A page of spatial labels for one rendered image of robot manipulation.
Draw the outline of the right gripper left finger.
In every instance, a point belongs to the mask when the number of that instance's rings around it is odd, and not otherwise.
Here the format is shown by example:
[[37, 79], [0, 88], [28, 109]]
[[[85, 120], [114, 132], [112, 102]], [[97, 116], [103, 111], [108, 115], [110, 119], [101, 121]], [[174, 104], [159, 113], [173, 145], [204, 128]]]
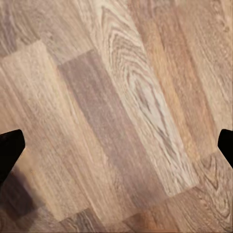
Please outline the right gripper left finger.
[[0, 187], [25, 148], [20, 129], [0, 134]]

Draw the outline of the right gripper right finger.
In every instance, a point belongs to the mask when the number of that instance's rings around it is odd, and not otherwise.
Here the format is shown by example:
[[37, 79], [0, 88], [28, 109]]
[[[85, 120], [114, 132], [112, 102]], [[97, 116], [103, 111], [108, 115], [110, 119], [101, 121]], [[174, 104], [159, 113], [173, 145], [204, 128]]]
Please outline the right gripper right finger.
[[217, 145], [233, 168], [233, 131], [222, 129]]

